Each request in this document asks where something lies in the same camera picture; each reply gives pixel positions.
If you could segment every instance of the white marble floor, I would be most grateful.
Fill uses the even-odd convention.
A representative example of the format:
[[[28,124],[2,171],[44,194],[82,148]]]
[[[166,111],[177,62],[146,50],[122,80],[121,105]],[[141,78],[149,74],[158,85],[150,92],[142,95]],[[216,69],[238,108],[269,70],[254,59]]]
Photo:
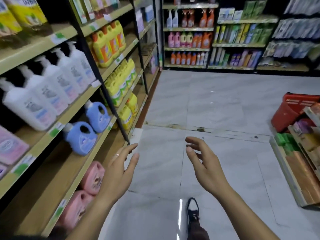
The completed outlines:
[[[231,186],[280,239],[320,239],[320,212],[297,206],[269,145],[269,121],[282,96],[320,94],[319,88],[320,80],[311,77],[163,71],[132,184],[105,239],[185,240],[189,197],[198,201],[210,239],[238,239],[222,207],[197,182],[184,151],[186,136],[207,142]]]

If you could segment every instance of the hand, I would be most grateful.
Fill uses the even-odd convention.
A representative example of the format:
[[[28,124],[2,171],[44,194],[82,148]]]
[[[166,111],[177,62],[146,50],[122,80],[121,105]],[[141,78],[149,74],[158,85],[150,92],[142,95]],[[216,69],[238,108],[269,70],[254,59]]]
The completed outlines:
[[[102,202],[114,205],[129,189],[132,177],[134,176],[134,169],[139,160],[139,153],[134,153],[126,170],[124,162],[128,154],[137,146],[138,144],[135,143],[120,148],[117,151],[119,156],[114,155],[109,162],[97,195],[97,197],[101,197]]]
[[[186,137],[186,153],[190,159],[195,176],[200,185],[214,197],[219,197],[224,190],[230,189],[230,185],[223,173],[219,158],[210,147],[197,137]]]

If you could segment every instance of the left hand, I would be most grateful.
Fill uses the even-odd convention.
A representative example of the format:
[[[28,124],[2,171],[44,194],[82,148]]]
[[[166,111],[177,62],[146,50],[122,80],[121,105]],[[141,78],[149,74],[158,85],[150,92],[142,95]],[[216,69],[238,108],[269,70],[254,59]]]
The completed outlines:
[[[128,168],[125,170],[124,162],[128,154],[138,146],[137,143],[122,147],[117,151],[119,156],[114,155],[105,169],[105,174],[101,183],[97,197],[101,197],[102,202],[114,205],[129,189],[134,169],[139,160],[139,153],[134,153]]]

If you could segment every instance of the black sneaker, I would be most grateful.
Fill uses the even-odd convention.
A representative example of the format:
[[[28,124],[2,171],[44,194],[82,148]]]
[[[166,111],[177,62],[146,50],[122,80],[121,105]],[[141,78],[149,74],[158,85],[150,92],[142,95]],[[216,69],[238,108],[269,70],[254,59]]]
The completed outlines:
[[[188,225],[188,232],[190,231],[190,222],[199,222],[199,206],[195,198],[189,198],[188,203],[186,205],[186,212],[188,214],[188,219],[187,219],[187,225]]]

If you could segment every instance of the leg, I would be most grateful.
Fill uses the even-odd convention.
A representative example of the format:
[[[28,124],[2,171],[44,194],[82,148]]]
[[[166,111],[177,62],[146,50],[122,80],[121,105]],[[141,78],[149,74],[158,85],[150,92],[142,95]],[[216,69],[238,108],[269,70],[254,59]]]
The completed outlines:
[[[206,230],[199,223],[199,207],[195,198],[190,198],[187,203],[188,240],[210,240]]]

